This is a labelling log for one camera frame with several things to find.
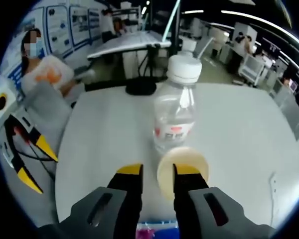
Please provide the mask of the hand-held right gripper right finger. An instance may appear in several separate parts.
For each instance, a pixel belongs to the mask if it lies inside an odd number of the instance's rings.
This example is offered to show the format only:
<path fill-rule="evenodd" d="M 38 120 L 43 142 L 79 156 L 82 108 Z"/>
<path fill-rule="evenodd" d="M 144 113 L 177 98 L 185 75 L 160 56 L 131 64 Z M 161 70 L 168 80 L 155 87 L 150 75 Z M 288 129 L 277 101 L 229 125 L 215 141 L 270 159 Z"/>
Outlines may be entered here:
<path fill-rule="evenodd" d="M 257 225 L 243 207 L 217 187 L 209 187 L 199 170 L 173 165 L 174 211 L 181 239 L 269 239 L 274 229 Z"/>

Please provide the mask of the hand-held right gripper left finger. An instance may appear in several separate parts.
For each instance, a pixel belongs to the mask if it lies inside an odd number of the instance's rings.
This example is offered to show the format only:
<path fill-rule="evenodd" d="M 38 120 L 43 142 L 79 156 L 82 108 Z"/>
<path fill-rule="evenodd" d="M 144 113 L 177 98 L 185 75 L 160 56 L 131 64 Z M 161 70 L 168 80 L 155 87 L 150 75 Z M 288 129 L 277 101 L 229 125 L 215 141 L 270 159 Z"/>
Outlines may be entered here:
<path fill-rule="evenodd" d="M 99 187 L 75 203 L 59 224 L 69 239 L 134 239 L 142 210 L 143 165 L 127 165 L 107 187 Z"/>

